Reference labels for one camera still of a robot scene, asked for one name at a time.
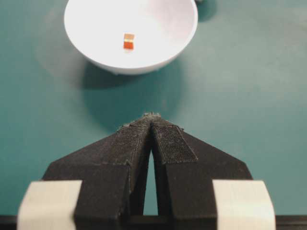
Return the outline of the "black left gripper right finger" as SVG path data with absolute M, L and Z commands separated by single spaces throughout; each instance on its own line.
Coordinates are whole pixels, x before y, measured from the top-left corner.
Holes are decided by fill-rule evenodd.
M 215 230 L 213 179 L 251 180 L 244 162 L 154 116 L 151 139 L 158 214 L 173 230 Z

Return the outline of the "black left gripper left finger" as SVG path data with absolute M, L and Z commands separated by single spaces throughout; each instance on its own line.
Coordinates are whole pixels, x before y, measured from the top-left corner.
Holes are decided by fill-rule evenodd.
M 79 230 L 119 230 L 142 215 L 151 148 L 151 117 L 52 162 L 43 180 L 81 180 L 73 218 Z

